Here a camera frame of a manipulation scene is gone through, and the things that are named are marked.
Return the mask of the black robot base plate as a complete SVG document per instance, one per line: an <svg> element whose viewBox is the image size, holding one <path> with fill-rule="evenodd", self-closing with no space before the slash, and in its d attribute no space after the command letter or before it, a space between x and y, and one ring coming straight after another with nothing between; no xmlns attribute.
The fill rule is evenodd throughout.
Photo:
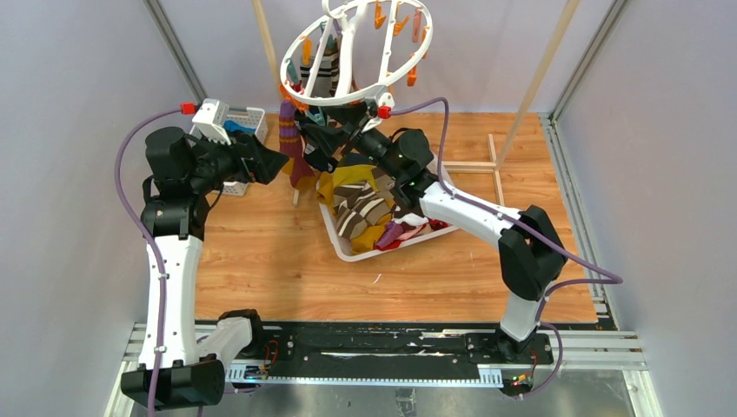
<svg viewBox="0 0 737 417"><path fill-rule="evenodd" d="M271 379L469 381L478 367L523 373L554 363L547 335L522 347L495 322L267 321L257 343L236 360L268 369Z"/></svg>

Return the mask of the white round clip hanger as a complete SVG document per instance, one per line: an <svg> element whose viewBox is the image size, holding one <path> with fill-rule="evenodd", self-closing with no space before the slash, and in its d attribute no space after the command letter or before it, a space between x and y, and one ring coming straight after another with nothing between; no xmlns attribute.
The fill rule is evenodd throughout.
<svg viewBox="0 0 737 417"><path fill-rule="evenodd" d="M422 1L321 2L322 15L291 43L279 64L282 95L298 109L358 103L388 90L400 81L416 85L418 67L426 59L435 33L435 22ZM364 21L373 13L373 26L383 30L376 79L352 87L362 45L356 41ZM329 41L342 36L340 78L335 95L312 95L315 76Z"/></svg>

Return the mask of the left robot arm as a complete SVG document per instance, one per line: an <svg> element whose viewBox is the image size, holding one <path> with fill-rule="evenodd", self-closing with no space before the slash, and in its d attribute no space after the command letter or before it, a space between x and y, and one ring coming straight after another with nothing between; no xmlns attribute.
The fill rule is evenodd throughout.
<svg viewBox="0 0 737 417"><path fill-rule="evenodd" d="M269 351L259 314L222 314L215 330L196 336L196 275L203 251L208 196L227 182L272 182L288 157L248 132L224 143L165 127L145 140L151 173L144 207L133 214L150 264L146 335L137 368L121 379L122 392L150 413L214 406L226 391L233 360L265 360Z"/></svg>

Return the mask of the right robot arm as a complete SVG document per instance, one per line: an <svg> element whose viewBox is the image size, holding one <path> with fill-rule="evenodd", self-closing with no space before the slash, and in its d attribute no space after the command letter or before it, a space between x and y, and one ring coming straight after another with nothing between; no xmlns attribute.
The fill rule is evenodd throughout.
<svg viewBox="0 0 737 417"><path fill-rule="evenodd" d="M567 261L547 212L535 205L525 210L505 208L449 185L440 170L429 170L440 157L420 129L402 128L386 136L368 126L370 113L364 105L338 106L329 113L337 120L335 126L297 124L312 150L321 156L338 149L357 151L394 181L391 193L401 208L456 226L497 250L509 291L495 332L497 351L511 362L529 354L541 325L538 312L545 292Z"/></svg>

